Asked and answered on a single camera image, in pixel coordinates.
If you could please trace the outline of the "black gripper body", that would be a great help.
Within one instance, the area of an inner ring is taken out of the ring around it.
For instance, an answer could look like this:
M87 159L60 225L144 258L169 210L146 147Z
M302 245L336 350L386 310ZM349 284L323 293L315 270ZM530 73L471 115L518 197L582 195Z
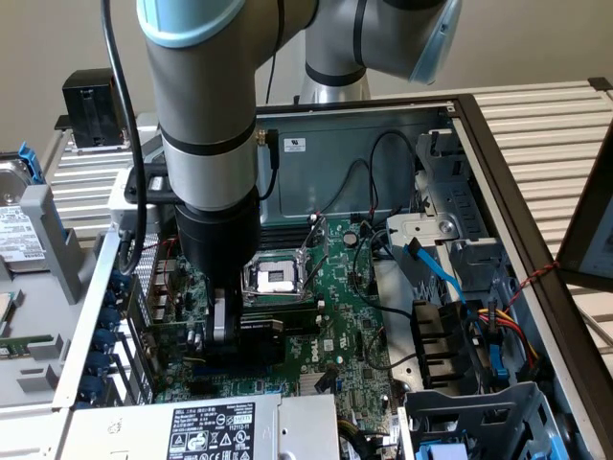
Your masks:
M188 262L215 288L236 289L244 266L260 246L260 196L251 190L221 211L174 207L181 248Z

